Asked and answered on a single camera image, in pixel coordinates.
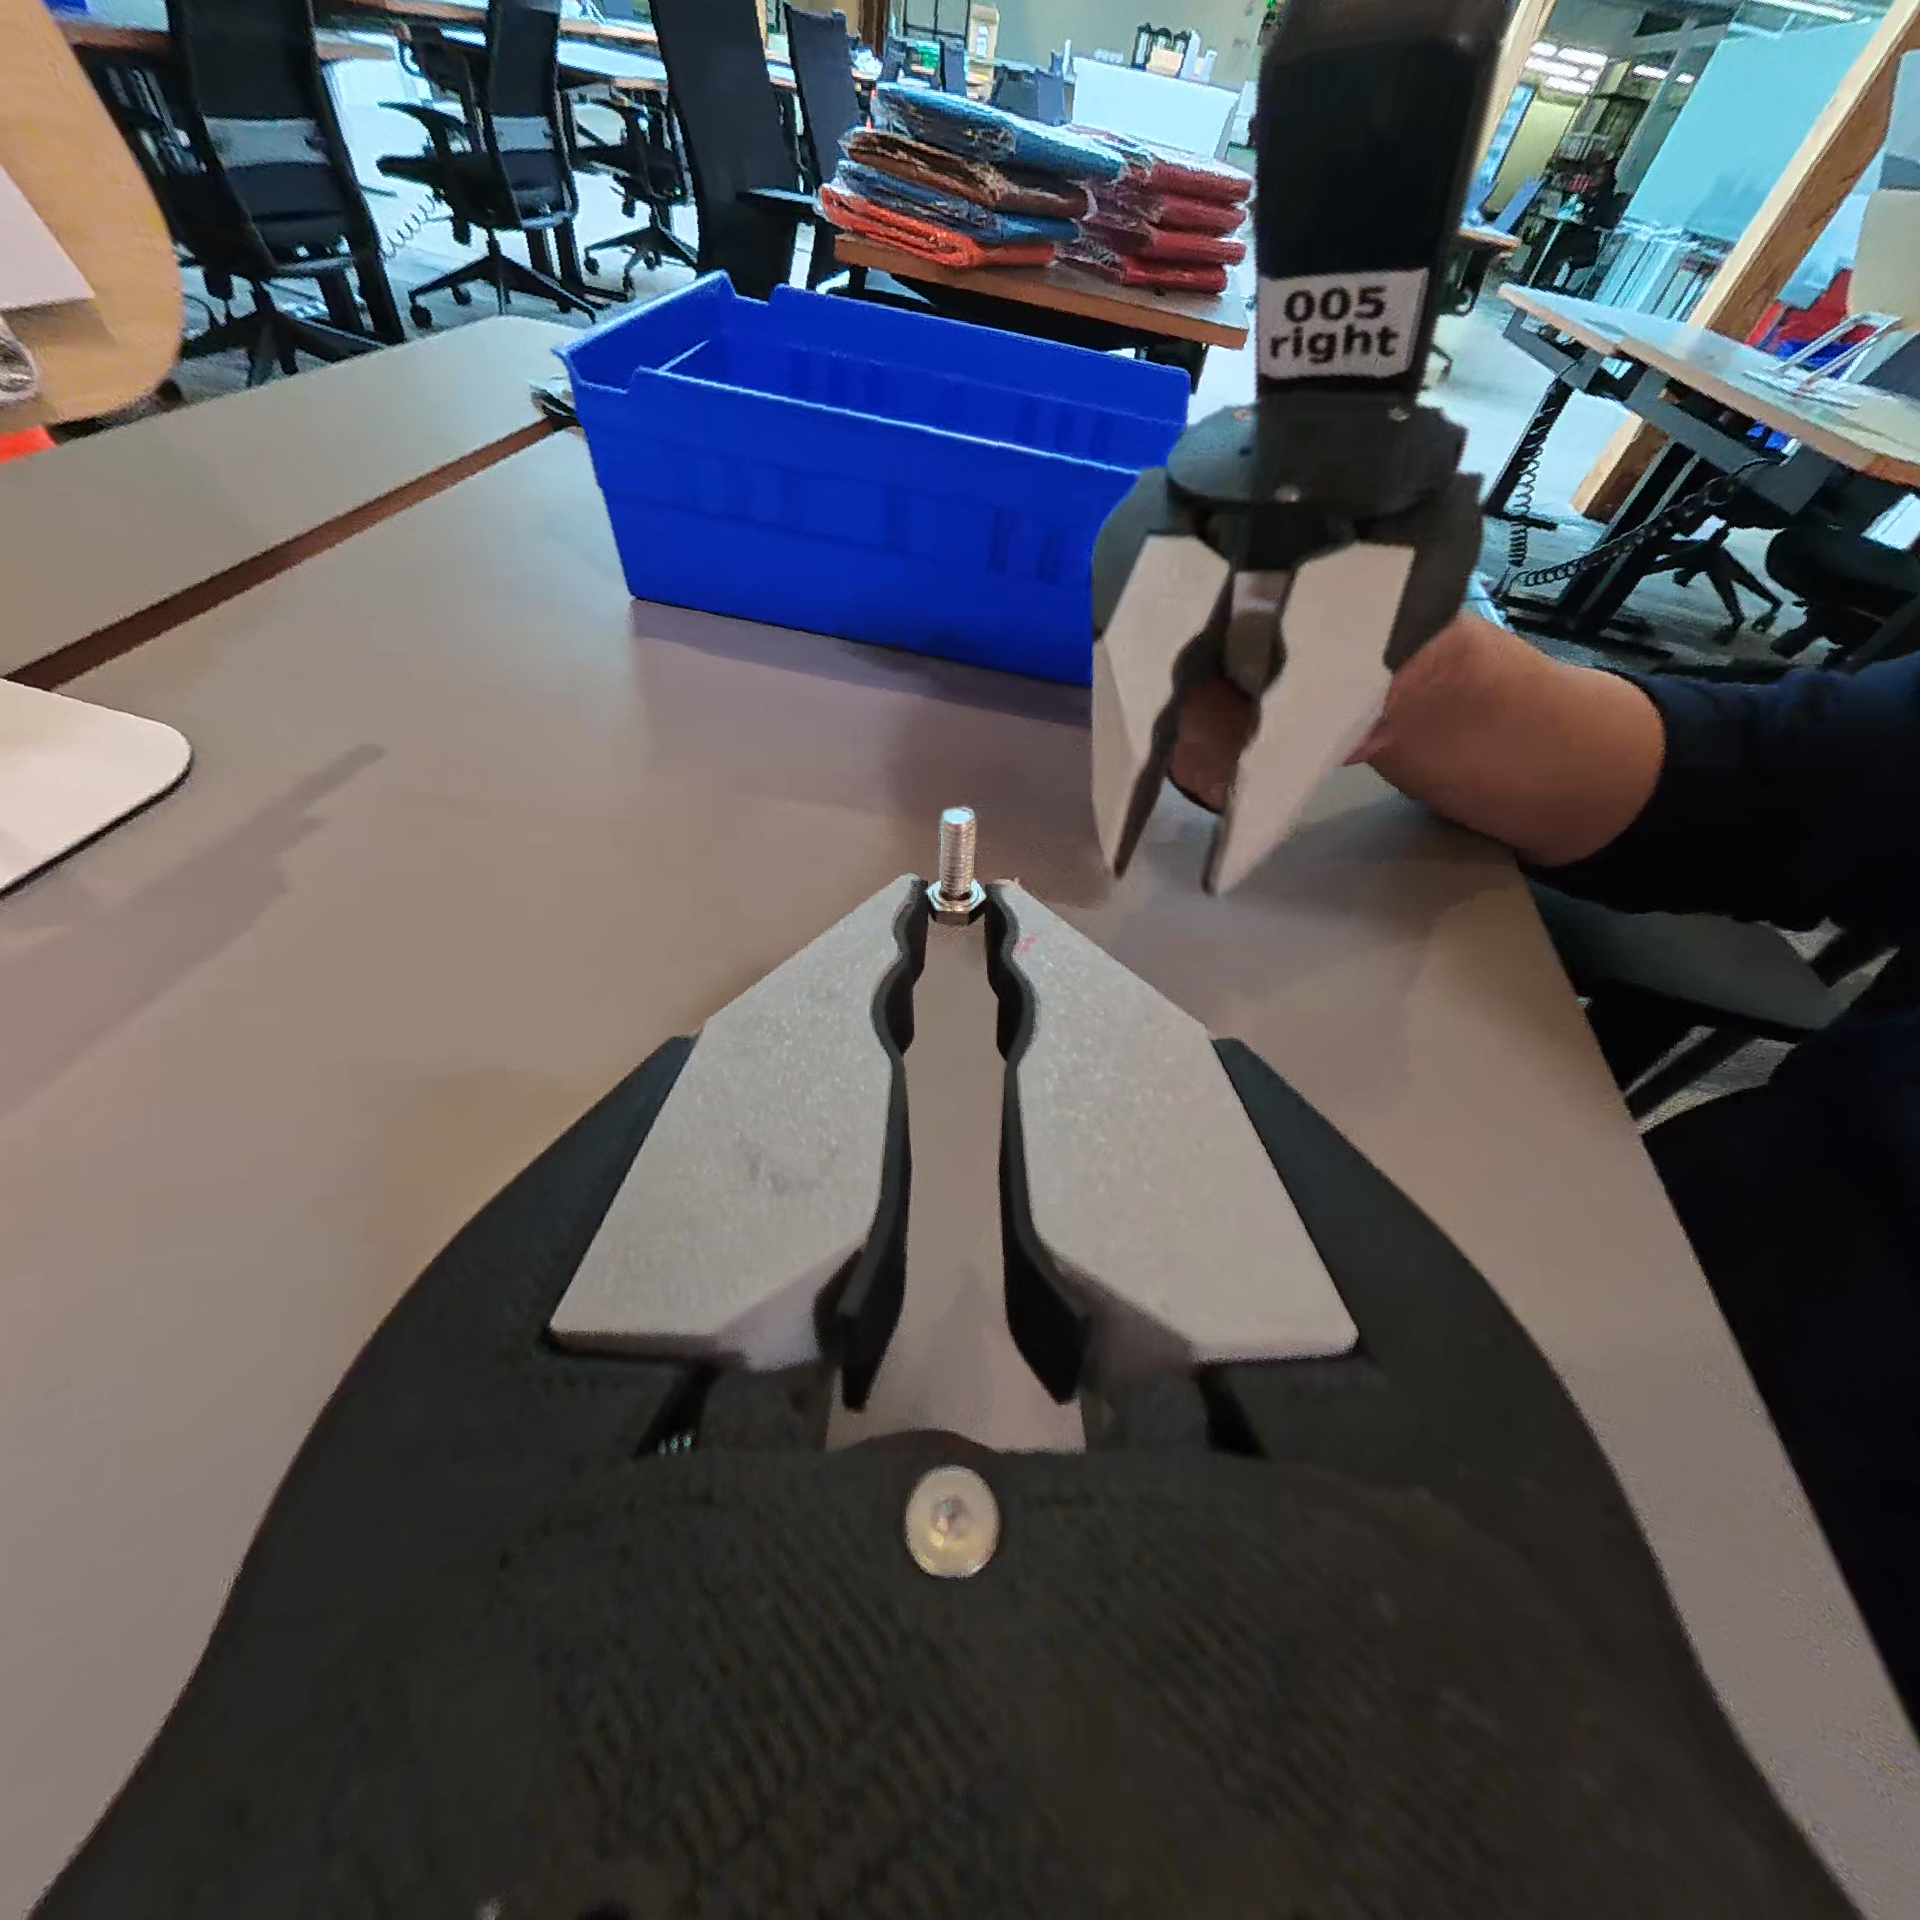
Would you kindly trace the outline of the wooden table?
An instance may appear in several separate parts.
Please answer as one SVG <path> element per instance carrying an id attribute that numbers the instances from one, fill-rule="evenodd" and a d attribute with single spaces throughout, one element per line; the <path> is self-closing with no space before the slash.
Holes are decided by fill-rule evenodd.
<path id="1" fill-rule="evenodd" d="M 1004 303 L 1092 319 L 1142 334 L 1150 340 L 1237 351 L 1253 332 L 1244 292 L 1222 294 L 1151 289 L 1107 280 L 1068 263 L 1045 268 L 951 269 L 886 247 L 867 236 L 838 232 L 835 252 L 848 269 L 886 272 L 900 280 L 935 286 L 949 294 L 991 296 Z"/>

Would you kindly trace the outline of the stack of folded coloured cloths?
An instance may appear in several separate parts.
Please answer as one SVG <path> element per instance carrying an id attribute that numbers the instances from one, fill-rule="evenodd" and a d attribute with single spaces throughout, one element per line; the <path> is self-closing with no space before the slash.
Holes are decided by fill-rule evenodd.
<path id="1" fill-rule="evenodd" d="M 1253 196 L 1222 159 L 900 81 L 875 86 L 817 189 L 831 229 L 928 264 L 1065 263 L 1192 294 L 1221 294 L 1246 258 Z"/>

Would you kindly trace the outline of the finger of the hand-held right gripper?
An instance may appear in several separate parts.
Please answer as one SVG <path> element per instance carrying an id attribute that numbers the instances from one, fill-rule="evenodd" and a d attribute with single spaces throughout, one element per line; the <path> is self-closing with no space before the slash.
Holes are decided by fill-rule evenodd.
<path id="1" fill-rule="evenodd" d="M 1320 782 L 1371 734 L 1411 569 L 1411 546 L 1358 542 L 1292 575 L 1279 671 L 1260 697 L 1207 858 L 1214 896 L 1240 887 L 1289 838 Z"/>
<path id="2" fill-rule="evenodd" d="M 1232 566 L 1192 535 L 1151 535 L 1119 589 L 1092 663 L 1092 814 L 1123 876 L 1165 778 L 1215 816 L 1215 880 L 1240 761 L 1240 690 L 1221 650 Z"/>

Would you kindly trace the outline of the person's right forearm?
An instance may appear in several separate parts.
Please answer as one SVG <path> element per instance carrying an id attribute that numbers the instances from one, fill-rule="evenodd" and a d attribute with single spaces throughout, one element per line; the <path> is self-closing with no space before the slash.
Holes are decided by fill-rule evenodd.
<path id="1" fill-rule="evenodd" d="M 1611 842 L 1539 876 L 1625 912 L 1916 938 L 1916 656 L 1753 682 L 1625 681 L 1662 714 L 1662 772 Z"/>

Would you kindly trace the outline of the white document stand wooden board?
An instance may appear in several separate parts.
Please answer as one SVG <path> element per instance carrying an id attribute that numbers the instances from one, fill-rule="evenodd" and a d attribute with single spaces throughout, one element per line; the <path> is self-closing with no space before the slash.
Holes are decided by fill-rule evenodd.
<path id="1" fill-rule="evenodd" d="M 93 292 L 3 313 L 3 426 L 111 415 L 145 398 L 181 345 L 183 289 L 160 206 L 55 14 L 3 5 L 3 170 Z M 177 785 L 171 727 L 5 681 L 3 885 L 53 868 Z"/>

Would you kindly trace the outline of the wooden desk black legs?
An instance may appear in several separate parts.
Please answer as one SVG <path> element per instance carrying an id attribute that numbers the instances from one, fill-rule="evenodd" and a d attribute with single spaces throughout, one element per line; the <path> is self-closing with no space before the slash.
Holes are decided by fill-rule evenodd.
<path id="1" fill-rule="evenodd" d="M 1780 533 L 1822 508 L 1875 519 L 1916 494 L 1916 398 L 1767 353 L 1705 327 L 1505 286 L 1503 336 L 1552 384 L 1489 484 L 1483 517 L 1511 528 L 1495 605 L 1552 640 L 1652 644 L 1627 598 L 1649 577 L 1711 583 L 1740 630 L 1743 598 L 1767 633 L 1783 598 L 1729 550 L 1737 525 Z M 1574 394 L 1607 398 L 1656 432 L 1649 469 L 1577 559 L 1527 566 L 1531 484 Z"/>

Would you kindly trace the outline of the person's right hand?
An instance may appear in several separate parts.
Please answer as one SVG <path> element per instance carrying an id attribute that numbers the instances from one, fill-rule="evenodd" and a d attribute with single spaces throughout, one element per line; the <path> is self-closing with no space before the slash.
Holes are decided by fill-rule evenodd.
<path id="1" fill-rule="evenodd" d="M 1561 868 L 1644 814 L 1664 743 L 1638 682 L 1545 656 L 1460 609 L 1393 674 L 1345 764 L 1528 865 Z"/>

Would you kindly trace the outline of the blue plastic bin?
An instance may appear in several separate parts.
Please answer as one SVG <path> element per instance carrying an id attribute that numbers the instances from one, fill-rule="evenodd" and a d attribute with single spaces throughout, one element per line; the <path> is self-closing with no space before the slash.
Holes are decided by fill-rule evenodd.
<path id="1" fill-rule="evenodd" d="M 560 348 L 632 598 L 1086 687 L 1176 368 L 713 272 Z"/>

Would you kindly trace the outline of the person's dark clothing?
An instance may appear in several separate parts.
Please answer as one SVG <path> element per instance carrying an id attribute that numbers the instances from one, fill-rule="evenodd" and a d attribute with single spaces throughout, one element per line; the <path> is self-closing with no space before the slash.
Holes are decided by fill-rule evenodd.
<path id="1" fill-rule="evenodd" d="M 1647 1156 L 1887 1680 L 1918 1710 L 1918 999 L 1901 949 Z"/>

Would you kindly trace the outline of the black office chair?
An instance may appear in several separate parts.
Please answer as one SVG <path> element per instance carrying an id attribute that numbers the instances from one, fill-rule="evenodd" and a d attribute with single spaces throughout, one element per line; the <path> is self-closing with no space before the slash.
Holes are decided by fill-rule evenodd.
<path id="1" fill-rule="evenodd" d="M 668 100 L 697 212 L 694 272 L 742 296 L 787 286 L 807 232 L 807 288 L 844 276 L 831 225 L 800 182 L 749 1 L 653 1 Z"/>
<path id="2" fill-rule="evenodd" d="M 171 1 L 187 165 L 169 175 L 175 240 L 206 289 L 247 313 L 183 340 L 184 364 L 247 353 L 247 384 L 299 356 L 335 366 L 401 345 L 379 236 L 352 169 L 309 1 Z"/>
<path id="3" fill-rule="evenodd" d="M 1765 566 L 1801 607 L 1772 656 L 1801 663 L 1822 647 L 1820 665 L 1851 670 L 1916 650 L 1918 542 L 1801 520 L 1767 543 Z"/>
<path id="4" fill-rule="evenodd" d="M 468 303 L 475 282 L 491 289 L 499 313 L 526 292 L 593 319 L 604 300 L 557 279 L 545 245 L 553 232 L 569 240 L 577 212 L 560 104 L 560 5 L 491 1 L 481 41 L 454 41 L 435 22 L 414 22 L 401 45 L 446 102 L 399 102 L 428 145 L 385 154 L 376 169 L 424 186 L 446 207 L 459 245 L 475 232 L 487 242 L 481 255 L 408 292 L 414 325 L 431 327 L 429 296 L 446 292 Z"/>

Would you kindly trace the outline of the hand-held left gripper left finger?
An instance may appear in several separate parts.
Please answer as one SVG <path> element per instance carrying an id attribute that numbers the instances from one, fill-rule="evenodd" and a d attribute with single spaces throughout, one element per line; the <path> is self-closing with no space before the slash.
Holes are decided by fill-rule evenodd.
<path id="1" fill-rule="evenodd" d="M 751 1373 L 822 1361 L 864 1407 L 905 1295 L 919 976 L 905 873 L 710 1015 L 550 1337 Z"/>

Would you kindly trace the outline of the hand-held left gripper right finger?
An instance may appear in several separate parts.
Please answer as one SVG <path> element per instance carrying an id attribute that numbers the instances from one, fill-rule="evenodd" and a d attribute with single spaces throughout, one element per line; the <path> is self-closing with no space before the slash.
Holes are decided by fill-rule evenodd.
<path id="1" fill-rule="evenodd" d="M 1006 1324 L 1046 1393 L 1353 1353 L 1204 1024 L 1017 881 L 984 925 Z"/>

